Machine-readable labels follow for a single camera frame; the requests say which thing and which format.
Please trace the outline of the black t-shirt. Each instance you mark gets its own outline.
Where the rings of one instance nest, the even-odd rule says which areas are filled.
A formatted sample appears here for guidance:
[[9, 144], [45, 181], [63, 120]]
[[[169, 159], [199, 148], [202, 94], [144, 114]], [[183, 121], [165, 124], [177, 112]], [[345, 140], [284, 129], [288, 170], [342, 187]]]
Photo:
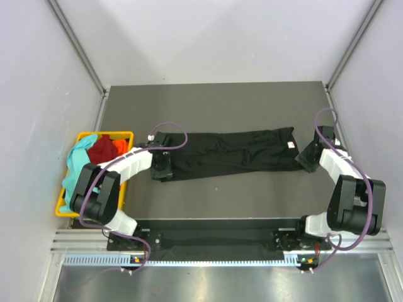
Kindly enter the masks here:
[[185, 181], [248, 172], [294, 172], [303, 167], [293, 128], [240, 133], [189, 133], [184, 147], [170, 151], [170, 179]]

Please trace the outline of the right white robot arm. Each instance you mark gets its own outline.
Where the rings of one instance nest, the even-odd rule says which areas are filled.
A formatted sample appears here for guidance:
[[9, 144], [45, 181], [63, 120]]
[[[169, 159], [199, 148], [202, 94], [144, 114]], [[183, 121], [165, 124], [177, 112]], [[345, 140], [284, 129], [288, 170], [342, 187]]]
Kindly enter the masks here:
[[303, 216], [293, 234], [295, 244], [308, 249], [317, 237], [340, 232], [360, 235], [365, 227], [369, 195], [366, 183], [355, 167], [347, 163], [347, 151], [337, 140], [332, 126], [319, 126], [314, 139], [296, 157], [309, 173], [323, 168], [335, 183], [327, 211]]

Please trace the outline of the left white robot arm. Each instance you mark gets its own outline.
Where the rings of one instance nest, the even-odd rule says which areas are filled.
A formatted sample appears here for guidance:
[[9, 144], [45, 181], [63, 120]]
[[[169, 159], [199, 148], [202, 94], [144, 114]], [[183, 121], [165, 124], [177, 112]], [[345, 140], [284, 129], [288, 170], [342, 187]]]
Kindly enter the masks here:
[[86, 164], [78, 177], [70, 200], [71, 211], [121, 235], [128, 249], [141, 246], [143, 235], [138, 223], [119, 208], [121, 186], [139, 172], [150, 170], [153, 180], [173, 178], [167, 133], [158, 132], [149, 142], [102, 164]]

